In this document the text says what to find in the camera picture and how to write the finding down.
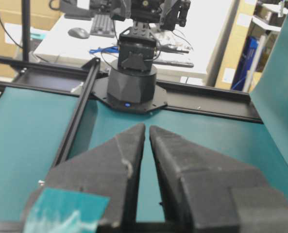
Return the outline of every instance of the teal mat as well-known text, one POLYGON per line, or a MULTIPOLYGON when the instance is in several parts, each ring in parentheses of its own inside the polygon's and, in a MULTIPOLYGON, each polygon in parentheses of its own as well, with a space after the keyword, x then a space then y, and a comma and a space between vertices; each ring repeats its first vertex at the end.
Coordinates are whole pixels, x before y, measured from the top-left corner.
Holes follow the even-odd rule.
POLYGON ((251 97, 288 164, 288 16, 251 97))
POLYGON ((94 233, 109 198, 46 188, 30 210, 24 233, 94 233))
POLYGON ((0 98, 0 220, 17 221, 49 171, 77 98, 6 88, 0 98))
MULTIPOLYGON (((86 111, 95 108, 93 102, 89 102, 86 111)), ((149 141, 150 125, 181 134, 190 141, 260 168, 270 184, 283 191, 288 199, 288 166, 264 125, 166 110, 141 116, 113 111, 99 102, 97 106, 98 114, 90 148, 104 143, 137 123, 146 124, 137 221, 164 220, 159 205, 161 197, 149 141)))

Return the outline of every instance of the black cable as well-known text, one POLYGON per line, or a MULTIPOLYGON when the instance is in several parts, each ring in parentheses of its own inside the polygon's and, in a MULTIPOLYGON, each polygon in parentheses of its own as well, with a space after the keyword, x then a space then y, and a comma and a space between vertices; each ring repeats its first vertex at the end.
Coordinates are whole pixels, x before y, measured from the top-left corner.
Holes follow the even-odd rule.
POLYGON ((176 36, 176 37, 178 37, 178 38, 181 38, 182 40, 186 41, 186 42, 191 46, 191 49, 194 50, 194 49, 193 49, 193 46, 189 43, 189 41, 187 41, 185 38, 183 38, 183 37, 175 34, 174 32, 172 32, 172 33, 174 34, 174 36, 176 36))
MULTIPOLYGON (((157 43, 159 43, 159 46, 161 47, 160 40, 158 40, 157 38, 155 38, 155 40, 157 41, 157 43)), ((153 61, 157 60, 160 57, 160 54, 161 54, 161 48, 159 49, 159 53, 158 53, 158 55, 155 58, 144 60, 144 62, 153 62, 153 61)))
POLYGON ((114 21, 114 20, 112 20, 112 21, 113 21, 113 25, 114 25, 115 37, 116 37, 116 39, 117 39, 117 45, 119 46, 119 40, 118 40, 118 37, 117 37, 115 21, 114 21))
POLYGON ((113 47, 115 47, 115 46, 111 46, 111 47, 107 47, 107 48, 102 49, 102 50, 101 50, 101 57, 102 57, 102 59, 105 61, 105 63, 106 63, 109 67, 111 67, 113 70, 119 72, 119 71, 116 70, 111 64, 109 64, 109 63, 105 60, 105 58, 104 58, 104 56, 103 56, 103 53, 104 53, 105 50, 107 50, 107 49, 112 49, 113 47))
POLYGON ((60 10, 60 8, 58 7, 58 8, 55 8, 55 7, 53 7, 52 6, 52 2, 53 2, 54 0, 50 0, 50 2, 49 2, 49 7, 50 7, 50 9, 51 10, 54 10, 54 11, 59 11, 60 10))
POLYGON ((44 61, 44 62, 47 62, 47 63, 50 63, 47 59, 44 59, 36 54, 34 54, 37 58, 39 58, 40 60, 44 61))
POLYGON ((19 48, 22 49, 23 47, 22 47, 21 45, 19 45, 19 44, 10 36, 10 34, 7 32, 6 28, 5 28, 4 25, 3 25, 3 22, 2 22, 2 20, 1 20, 1 17, 0 17, 0 24, 1 24, 4 32, 8 35, 8 37, 16 44, 16 46, 18 46, 19 48))
POLYGON ((176 30, 176 31, 180 32, 180 34, 182 34, 182 35, 183 35, 183 37, 184 37, 184 38, 186 38, 185 34, 184 34, 184 33, 183 33, 181 30, 178 30, 178 29, 176 29, 176 28, 175 28, 174 30, 176 30))

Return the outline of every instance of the metal frame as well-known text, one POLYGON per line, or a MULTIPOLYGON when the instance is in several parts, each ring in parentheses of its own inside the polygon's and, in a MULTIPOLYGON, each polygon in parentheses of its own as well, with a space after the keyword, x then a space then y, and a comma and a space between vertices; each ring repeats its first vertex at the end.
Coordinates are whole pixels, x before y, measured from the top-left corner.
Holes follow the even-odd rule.
MULTIPOLYGON (((68 125, 67 131, 64 135, 64 138, 61 142, 59 150, 56 154, 52 166, 65 161, 67 159, 71 145, 75 139, 86 103, 89 99, 95 99, 91 90, 93 88, 94 82, 97 78, 104 76, 103 73, 99 72, 100 61, 96 59, 90 70, 84 68, 75 68, 67 67, 61 65, 53 65, 47 63, 30 63, 28 59, 30 51, 30 0, 22 0, 22 41, 23 41, 23 61, 14 60, 8 57, 0 56, 0 63, 11 65, 13 68, 19 71, 19 75, 15 79, 17 82, 21 77, 28 73, 33 73, 34 71, 38 72, 48 72, 52 76, 54 74, 68 74, 73 77, 72 80, 77 80, 78 82, 85 81, 85 87, 82 93, 80 94, 77 102, 77 107, 73 112, 71 121, 68 125)), ((171 83, 165 81, 158 81, 157 84, 162 88, 166 89, 168 95, 172 99, 180 98, 181 100, 187 100, 193 102, 194 100, 201 99, 202 102, 197 103, 196 106, 190 106, 188 104, 175 105, 168 101, 169 104, 165 108, 170 111, 179 111, 184 113, 191 114, 203 114, 208 116, 217 116, 224 117, 236 120, 244 120, 255 123, 262 123, 261 118, 256 112, 249 94, 234 92, 234 91, 225 91, 214 89, 211 87, 200 87, 200 86, 191 86, 186 84, 171 83), (226 106, 227 111, 225 112, 214 112, 214 107, 218 107, 220 104, 226 106), (204 104, 209 106, 208 109, 201 109, 199 104, 204 104), (232 106, 240 106, 243 109, 248 109, 247 116, 244 115, 244 112, 240 115, 235 111, 232 111, 232 106)), ((50 92, 60 95, 68 95, 78 97, 69 92, 69 90, 61 90, 58 88, 43 87, 37 85, 23 84, 23 83, 5 83, 0 82, 0 92, 3 92, 6 87, 30 89, 37 91, 50 92)), ((0 222, 0 233, 1 232, 22 232, 24 224, 22 222, 0 222)), ((108 229, 98 229, 98 232, 106 232, 108 229)), ((184 232, 182 229, 179 229, 176 224, 169 222, 162 223, 135 223, 133 226, 128 226, 128 229, 125 229, 124 232, 150 232, 150 233, 166 233, 166 232, 184 232)))

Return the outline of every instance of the cardboard box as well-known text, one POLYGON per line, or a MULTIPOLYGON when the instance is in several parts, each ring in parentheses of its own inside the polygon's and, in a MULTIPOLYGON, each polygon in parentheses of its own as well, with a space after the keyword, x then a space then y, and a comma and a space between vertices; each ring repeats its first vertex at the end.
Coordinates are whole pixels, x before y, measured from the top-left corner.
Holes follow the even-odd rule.
MULTIPOLYGON (((22 10, 22 0, 0 0, 0 10, 7 10, 20 13, 22 10)), ((60 12, 49 8, 50 0, 31 0, 31 14, 59 17, 60 12)), ((52 6, 57 8, 59 0, 54 0, 52 6)))
MULTIPOLYGON (((19 25, 21 25, 21 13, 19 12, 0 10, 0 16, 5 26, 11 24, 19 27, 19 25)), ((56 17, 49 17, 31 14, 31 26, 36 29, 49 31, 57 22, 58 18, 59 15, 57 15, 56 17)), ((5 32, 0 25, 0 55, 14 57, 17 46, 15 46, 14 44, 10 44, 9 41, 6 42, 6 38, 7 37, 5 35, 5 32)), ((12 68, 10 68, 10 66, 0 64, 0 76, 12 78, 15 76, 15 72, 12 68)))
POLYGON ((249 92, 254 90, 254 88, 257 86, 261 76, 262 76, 262 72, 254 72, 253 80, 252 80, 249 92))
POLYGON ((232 26, 226 51, 220 66, 215 87, 230 89, 241 58, 245 39, 254 14, 256 1, 241 0, 232 26))

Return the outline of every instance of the paper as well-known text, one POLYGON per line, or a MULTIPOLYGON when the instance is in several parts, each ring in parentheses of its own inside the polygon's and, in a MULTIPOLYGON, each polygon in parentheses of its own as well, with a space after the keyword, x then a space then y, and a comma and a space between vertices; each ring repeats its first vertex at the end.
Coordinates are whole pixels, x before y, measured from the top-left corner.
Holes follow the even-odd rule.
MULTIPOLYGON (((10 34, 10 36, 17 42, 18 44, 21 44, 21 38, 22 38, 22 26, 19 24, 14 23, 5 23, 4 27, 10 34)), ((31 38, 36 39, 44 39, 48 31, 40 30, 31 27, 31 38)), ((4 33, 4 41, 7 44, 14 45, 15 43, 10 39, 10 37, 7 35, 7 33, 4 33)))
MULTIPOLYGON (((5 23, 4 27, 6 28, 10 36, 15 40, 15 42, 20 44, 21 38, 22 38, 22 26, 19 24, 14 24, 14 23, 5 23)), ((7 35, 7 33, 4 33, 4 40, 7 44, 11 44, 11 45, 15 44, 7 35)))
POLYGON ((188 79, 188 77, 182 76, 182 77, 181 77, 181 80, 180 80, 180 83, 186 83, 186 82, 187 82, 187 79, 188 79))
POLYGON ((90 0, 78 0, 77 1, 77 7, 89 10, 90 9, 90 0))
POLYGON ((255 6, 257 3, 257 0, 245 0, 245 3, 255 6))
POLYGON ((239 14, 237 18, 237 25, 248 28, 250 26, 252 16, 246 14, 239 14))
POLYGON ((203 79, 200 79, 200 78, 188 78, 187 84, 203 86, 203 79))
POLYGON ((231 69, 231 68, 226 68, 225 72, 223 74, 223 78, 222 81, 224 83, 230 83, 232 84, 233 78, 235 76, 236 70, 235 69, 231 69))

